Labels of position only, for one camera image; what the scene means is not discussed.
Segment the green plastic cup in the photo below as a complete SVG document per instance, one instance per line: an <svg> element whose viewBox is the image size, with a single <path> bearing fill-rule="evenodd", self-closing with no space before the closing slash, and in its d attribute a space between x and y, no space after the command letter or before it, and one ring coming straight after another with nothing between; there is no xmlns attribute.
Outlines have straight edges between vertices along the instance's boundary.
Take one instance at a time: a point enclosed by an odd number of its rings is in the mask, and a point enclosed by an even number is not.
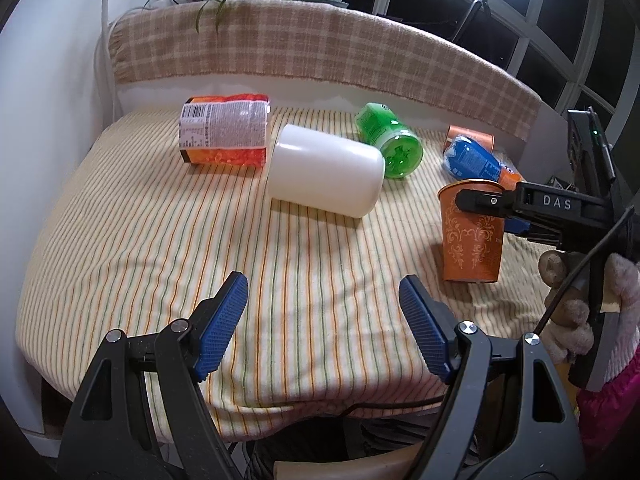
<svg viewBox="0 0 640 480"><path fill-rule="evenodd" d="M402 179L420 166L422 143L385 104L367 103L357 114L360 141L377 148L385 162L387 179Z"/></svg>

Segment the brown cardboard tube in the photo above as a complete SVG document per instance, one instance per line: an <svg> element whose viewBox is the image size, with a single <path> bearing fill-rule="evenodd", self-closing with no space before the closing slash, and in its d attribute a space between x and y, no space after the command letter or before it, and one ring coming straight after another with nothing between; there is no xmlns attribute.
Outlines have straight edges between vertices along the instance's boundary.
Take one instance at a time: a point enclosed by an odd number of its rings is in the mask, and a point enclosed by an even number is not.
<svg viewBox="0 0 640 480"><path fill-rule="evenodd" d="M335 463L275 462L273 477L284 480L402 479L420 448L417 443L380 455Z"/></svg>

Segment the striped yellow table cloth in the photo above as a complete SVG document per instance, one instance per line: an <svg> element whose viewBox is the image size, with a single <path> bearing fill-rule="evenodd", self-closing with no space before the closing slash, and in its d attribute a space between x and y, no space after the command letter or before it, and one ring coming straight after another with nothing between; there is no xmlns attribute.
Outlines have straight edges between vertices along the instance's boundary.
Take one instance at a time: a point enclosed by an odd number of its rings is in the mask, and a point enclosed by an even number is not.
<svg viewBox="0 0 640 480"><path fill-rule="evenodd" d="M16 341L63 396L76 394L109 330L156 333L233 271L247 277L247 306L201 386L228 441L316 415L400 415L440 396L398 304L408 274L489 335L521 335L544 312L541 247L513 235L494 284L442 279L440 130L420 131L421 166L385 182L359 220L276 202L261 172L188 165L177 136L173 108L106 129L40 234Z"/></svg>

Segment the white plastic cup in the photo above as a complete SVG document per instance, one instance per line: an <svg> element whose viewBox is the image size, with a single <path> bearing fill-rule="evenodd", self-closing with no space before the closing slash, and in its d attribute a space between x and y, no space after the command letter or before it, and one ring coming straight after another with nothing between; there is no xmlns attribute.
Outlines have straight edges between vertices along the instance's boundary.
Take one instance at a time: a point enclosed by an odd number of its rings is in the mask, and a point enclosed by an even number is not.
<svg viewBox="0 0 640 480"><path fill-rule="evenodd" d="M377 148L287 124L273 149L267 191L275 200L362 218L378 202L384 174Z"/></svg>

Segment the plaid beige sill cloth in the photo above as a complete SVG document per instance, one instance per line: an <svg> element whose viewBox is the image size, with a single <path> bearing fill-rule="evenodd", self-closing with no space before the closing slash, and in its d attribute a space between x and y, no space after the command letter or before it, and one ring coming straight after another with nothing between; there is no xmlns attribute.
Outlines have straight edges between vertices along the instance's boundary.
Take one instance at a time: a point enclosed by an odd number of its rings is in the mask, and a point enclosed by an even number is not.
<svg viewBox="0 0 640 480"><path fill-rule="evenodd" d="M429 32L325 3L234 0L122 18L108 40L118 84L252 75L398 96L527 140L541 99L499 67Z"/></svg>

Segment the orange labelled plastic cup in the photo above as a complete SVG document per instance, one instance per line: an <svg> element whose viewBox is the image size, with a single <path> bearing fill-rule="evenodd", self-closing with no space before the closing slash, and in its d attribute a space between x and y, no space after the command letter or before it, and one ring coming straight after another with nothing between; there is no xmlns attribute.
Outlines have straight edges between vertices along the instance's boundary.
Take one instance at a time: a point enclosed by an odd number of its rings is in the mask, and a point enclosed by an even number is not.
<svg viewBox="0 0 640 480"><path fill-rule="evenodd" d="M178 120L178 147L191 165L262 168L270 99L264 94L192 96Z"/></svg>

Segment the orange paper cup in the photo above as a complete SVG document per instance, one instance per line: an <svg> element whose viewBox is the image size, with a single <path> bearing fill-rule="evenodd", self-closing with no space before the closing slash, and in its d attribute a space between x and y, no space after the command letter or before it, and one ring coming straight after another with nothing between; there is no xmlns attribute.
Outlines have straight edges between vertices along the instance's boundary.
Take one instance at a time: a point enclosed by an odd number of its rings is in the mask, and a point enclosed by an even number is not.
<svg viewBox="0 0 640 480"><path fill-rule="evenodd" d="M449 145L458 136L465 136L470 140L474 140L489 153L492 153L494 151L495 137L492 134L454 125L451 125L448 128L447 137L444 144L444 151L449 148Z"/></svg>
<svg viewBox="0 0 640 480"><path fill-rule="evenodd" d="M501 194L503 187L491 180L466 179L438 191L444 254L442 277L450 282L495 283L500 271L504 221L460 210L456 197L461 191Z"/></svg>

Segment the black tripod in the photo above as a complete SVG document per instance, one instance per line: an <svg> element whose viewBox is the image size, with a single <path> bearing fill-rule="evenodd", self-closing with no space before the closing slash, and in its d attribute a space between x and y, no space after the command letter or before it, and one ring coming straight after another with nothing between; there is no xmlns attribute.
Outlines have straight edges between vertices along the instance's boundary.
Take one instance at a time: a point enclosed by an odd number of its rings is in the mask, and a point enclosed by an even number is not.
<svg viewBox="0 0 640 480"><path fill-rule="evenodd" d="M492 18L490 5L488 0L472 0L469 5L469 9L463 15L463 18L457 24L454 33L452 34L450 41L453 44L460 44L465 33L469 27L475 21L478 14L483 13L486 18L486 22L489 23Z"/></svg>

